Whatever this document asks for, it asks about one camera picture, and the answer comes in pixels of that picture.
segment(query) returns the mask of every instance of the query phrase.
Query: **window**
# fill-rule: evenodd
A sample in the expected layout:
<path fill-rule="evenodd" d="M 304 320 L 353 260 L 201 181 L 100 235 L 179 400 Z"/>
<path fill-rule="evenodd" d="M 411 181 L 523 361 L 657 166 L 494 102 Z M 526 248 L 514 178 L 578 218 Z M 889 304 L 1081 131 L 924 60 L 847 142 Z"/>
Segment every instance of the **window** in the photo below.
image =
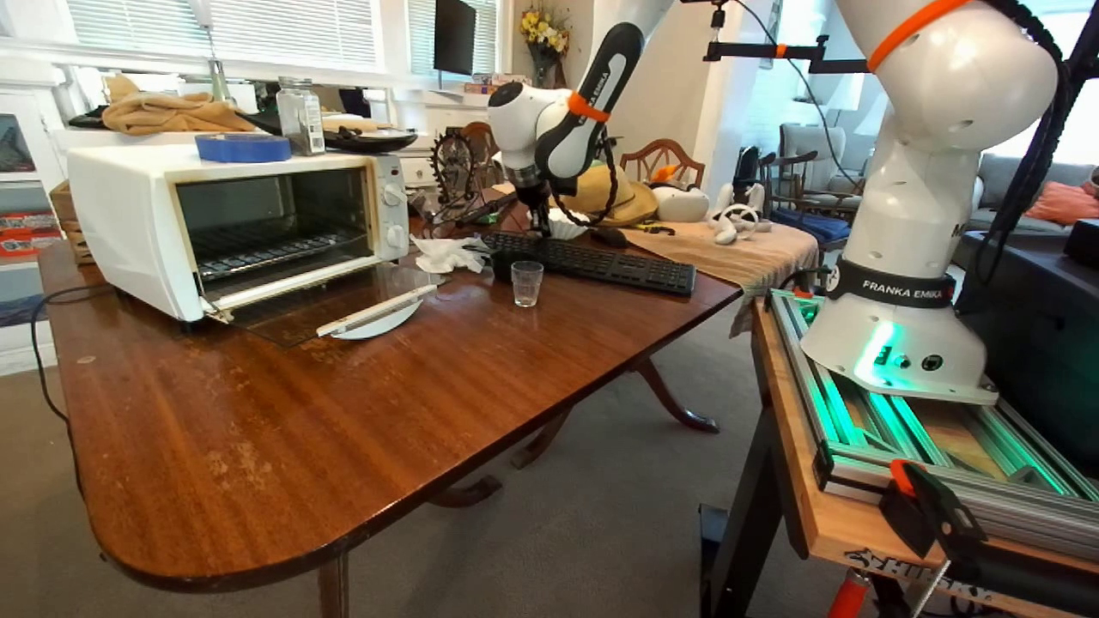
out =
<path fill-rule="evenodd" d="M 825 0 L 799 0 L 797 7 L 782 7 L 782 0 L 774 2 L 775 17 L 775 39 L 782 44 L 815 44 L 819 33 L 825 31 L 828 7 Z"/>
<path fill-rule="evenodd" d="M 70 0 L 75 41 L 386 73 L 378 0 Z"/>
<path fill-rule="evenodd" d="M 1088 15 L 1091 0 L 1025 0 L 1033 15 L 1051 17 L 1051 15 Z"/>

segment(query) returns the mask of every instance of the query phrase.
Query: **wooden table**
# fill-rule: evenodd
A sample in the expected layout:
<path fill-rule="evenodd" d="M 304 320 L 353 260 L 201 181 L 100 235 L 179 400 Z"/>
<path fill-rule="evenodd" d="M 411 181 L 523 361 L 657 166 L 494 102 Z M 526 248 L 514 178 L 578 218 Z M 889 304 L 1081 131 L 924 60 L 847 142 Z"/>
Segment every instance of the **wooden table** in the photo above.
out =
<path fill-rule="evenodd" d="M 43 273 L 96 281 L 64 242 Z M 315 341 L 343 287 L 246 328 L 171 326 L 116 293 L 49 304 L 79 486 L 116 566 L 207 591 L 321 566 L 322 612 L 347 615 L 352 546 L 740 297 L 703 273 L 691 297 L 551 273 L 523 311 L 510 285 L 455 273 L 388 335 Z"/>
<path fill-rule="evenodd" d="M 819 484 L 819 438 L 808 425 L 799 388 L 781 335 L 771 302 L 751 304 L 751 354 L 760 369 L 764 415 L 748 447 L 747 474 L 727 512 L 725 538 L 708 580 L 708 615 L 747 615 L 771 552 L 771 541 L 788 518 L 791 541 L 799 555 L 854 566 L 863 572 L 898 577 L 922 555 L 885 525 L 876 504 L 825 494 Z M 1041 559 L 1080 577 L 1097 577 L 1099 563 L 1053 555 L 1008 538 L 988 538 L 995 549 Z M 986 606 L 1010 615 L 1065 615 L 1010 591 L 965 591 Z"/>

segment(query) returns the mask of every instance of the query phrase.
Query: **white plate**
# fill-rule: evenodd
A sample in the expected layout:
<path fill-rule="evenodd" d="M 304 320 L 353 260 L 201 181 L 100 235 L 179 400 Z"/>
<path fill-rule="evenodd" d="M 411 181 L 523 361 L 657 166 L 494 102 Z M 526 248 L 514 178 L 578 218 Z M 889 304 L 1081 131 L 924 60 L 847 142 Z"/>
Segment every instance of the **white plate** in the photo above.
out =
<path fill-rule="evenodd" d="M 371 131 L 371 135 L 362 135 L 365 142 L 401 142 L 401 137 L 416 137 L 416 131 L 410 126 L 386 126 L 386 131 Z"/>
<path fill-rule="evenodd" d="M 410 302 L 410 304 L 400 304 L 400 310 L 371 320 L 371 322 L 362 322 L 362 326 L 352 326 L 352 328 L 336 328 L 336 332 L 331 332 L 331 335 L 333 335 L 333 341 L 371 341 L 371 335 L 386 335 L 388 328 L 410 322 L 419 304 L 422 304 L 422 302 L 416 297 L 416 302 Z"/>

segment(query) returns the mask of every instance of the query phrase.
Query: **chair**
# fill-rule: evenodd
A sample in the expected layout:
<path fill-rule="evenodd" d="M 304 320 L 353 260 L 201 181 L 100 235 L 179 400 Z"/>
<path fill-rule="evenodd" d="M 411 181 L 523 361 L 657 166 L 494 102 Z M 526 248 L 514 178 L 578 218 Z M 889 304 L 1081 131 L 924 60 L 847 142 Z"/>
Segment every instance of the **chair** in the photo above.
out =
<path fill-rule="evenodd" d="M 678 189 L 700 189 L 700 178 L 708 170 L 703 160 L 694 160 L 669 137 L 657 137 L 645 146 L 622 155 L 618 166 L 633 181 L 678 186 Z"/>
<path fill-rule="evenodd" d="M 838 169 L 841 157 L 841 131 L 825 131 L 819 124 L 781 124 L 781 174 L 774 205 L 851 218 L 863 195 L 859 174 Z"/>

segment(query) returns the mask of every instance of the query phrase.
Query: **black cable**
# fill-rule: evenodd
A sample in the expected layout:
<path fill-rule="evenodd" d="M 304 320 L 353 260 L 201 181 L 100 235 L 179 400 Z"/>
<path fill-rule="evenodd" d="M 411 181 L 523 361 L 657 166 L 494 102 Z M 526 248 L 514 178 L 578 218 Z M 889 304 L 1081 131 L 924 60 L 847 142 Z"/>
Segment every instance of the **black cable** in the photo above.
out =
<path fill-rule="evenodd" d="M 558 192 L 558 186 L 551 181 L 551 203 L 553 203 L 569 224 L 578 224 L 578 225 L 599 225 L 599 224 L 604 224 L 604 218 L 610 215 L 616 203 L 618 203 L 618 169 L 616 169 L 616 150 L 610 150 L 610 146 L 616 146 L 616 137 L 609 137 L 609 126 L 600 124 L 600 131 L 599 131 L 599 150 L 600 150 L 604 160 L 609 160 L 610 189 L 609 189 L 604 209 L 600 209 L 599 215 L 581 218 L 575 209 L 566 209 L 566 205 L 559 203 L 559 192 Z"/>
<path fill-rule="evenodd" d="M 740 7 L 743 7 L 743 11 L 760 24 L 760 31 L 766 33 L 766 41 L 781 48 L 781 39 L 764 24 L 764 17 L 760 17 L 748 2 L 743 2 L 743 0 L 736 0 L 736 2 L 740 2 Z M 863 178 L 854 178 L 854 174 L 838 160 L 838 150 L 835 150 L 835 144 L 831 144 L 831 131 L 828 131 L 828 116 L 825 116 L 825 105 L 822 105 L 822 99 L 819 99 L 819 91 L 815 91 L 810 78 L 799 73 L 799 64 L 797 64 L 794 59 L 788 59 L 788 64 L 794 67 L 794 74 L 799 78 L 799 86 L 804 86 L 804 91 L 808 91 L 810 105 L 815 105 L 815 111 L 819 111 L 819 116 L 822 116 L 825 144 L 828 144 L 828 157 L 831 157 L 831 166 L 845 174 L 845 181 L 851 181 L 851 186 L 863 192 Z"/>
<path fill-rule="evenodd" d="M 74 287 L 58 287 L 58 293 L 49 293 L 36 302 L 30 310 L 30 354 L 36 354 L 36 369 L 38 369 L 38 388 L 43 388 L 43 397 L 49 405 L 52 415 L 58 415 L 64 425 L 70 425 L 70 415 L 58 409 L 58 400 L 52 397 L 49 391 L 49 382 L 44 382 L 44 361 L 43 361 L 43 348 L 38 348 L 38 316 L 44 311 L 44 304 L 70 304 L 70 302 L 85 302 L 93 297 L 96 293 L 106 293 L 109 285 L 74 285 Z"/>

